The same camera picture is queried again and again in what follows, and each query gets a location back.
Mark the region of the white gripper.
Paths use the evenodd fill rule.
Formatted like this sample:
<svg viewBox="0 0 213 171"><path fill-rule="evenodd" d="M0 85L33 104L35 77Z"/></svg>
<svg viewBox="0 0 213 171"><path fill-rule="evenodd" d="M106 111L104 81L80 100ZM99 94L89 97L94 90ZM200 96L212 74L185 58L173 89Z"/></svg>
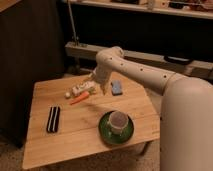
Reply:
<svg viewBox="0 0 213 171"><path fill-rule="evenodd" d="M111 71L103 66L97 66L92 75L88 76L88 81L95 81L100 85L103 95L107 93L107 82L110 78Z"/></svg>

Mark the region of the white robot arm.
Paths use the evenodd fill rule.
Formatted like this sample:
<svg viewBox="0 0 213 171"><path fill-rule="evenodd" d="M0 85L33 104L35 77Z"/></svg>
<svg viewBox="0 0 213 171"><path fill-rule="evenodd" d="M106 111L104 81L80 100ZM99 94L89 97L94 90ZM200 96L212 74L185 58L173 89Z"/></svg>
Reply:
<svg viewBox="0 0 213 171"><path fill-rule="evenodd" d="M160 171L213 171L213 85L173 71L138 64L114 46L96 54L90 78L102 89L116 71L162 95Z"/></svg>

